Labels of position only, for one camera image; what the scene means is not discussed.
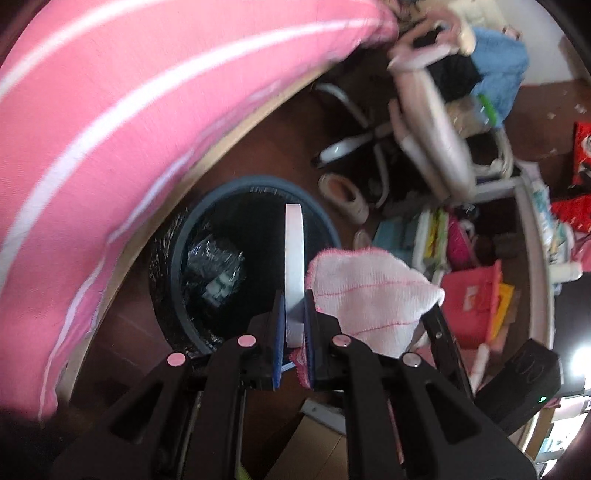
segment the cardboard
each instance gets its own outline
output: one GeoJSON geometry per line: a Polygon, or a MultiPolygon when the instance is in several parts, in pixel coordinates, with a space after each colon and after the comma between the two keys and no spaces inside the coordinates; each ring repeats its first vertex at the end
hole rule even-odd
{"type": "Polygon", "coordinates": [[[265,480],[347,478],[347,438],[304,417],[265,480]]]}

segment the red bag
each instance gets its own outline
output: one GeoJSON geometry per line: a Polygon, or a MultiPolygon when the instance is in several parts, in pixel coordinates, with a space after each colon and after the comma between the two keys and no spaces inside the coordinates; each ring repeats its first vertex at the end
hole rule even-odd
{"type": "Polygon", "coordinates": [[[576,122],[573,185],[591,184],[591,124],[576,122]]]}
{"type": "Polygon", "coordinates": [[[591,233],[591,195],[554,202],[552,213],[574,230],[591,233]]]}

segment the pink cushion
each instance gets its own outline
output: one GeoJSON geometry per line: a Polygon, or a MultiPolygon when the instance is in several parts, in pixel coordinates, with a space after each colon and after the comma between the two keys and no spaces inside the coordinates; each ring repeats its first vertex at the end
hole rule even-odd
{"type": "Polygon", "coordinates": [[[377,0],[51,1],[0,68],[0,408],[55,411],[126,241],[212,144],[396,34],[377,0]]]}

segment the plastic bottle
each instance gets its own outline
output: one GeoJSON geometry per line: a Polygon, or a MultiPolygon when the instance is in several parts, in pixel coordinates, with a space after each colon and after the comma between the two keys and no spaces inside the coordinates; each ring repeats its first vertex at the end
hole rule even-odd
{"type": "Polygon", "coordinates": [[[498,115],[486,95],[468,95],[446,105],[447,114],[462,138],[483,134],[498,126],[498,115]]]}

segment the pink box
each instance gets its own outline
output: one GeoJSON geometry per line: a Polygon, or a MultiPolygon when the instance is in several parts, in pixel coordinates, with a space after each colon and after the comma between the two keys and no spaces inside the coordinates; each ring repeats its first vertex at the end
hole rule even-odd
{"type": "Polygon", "coordinates": [[[492,267],[453,272],[443,277],[445,301],[441,309],[460,347],[476,349],[491,340],[502,280],[501,260],[492,267]]]}

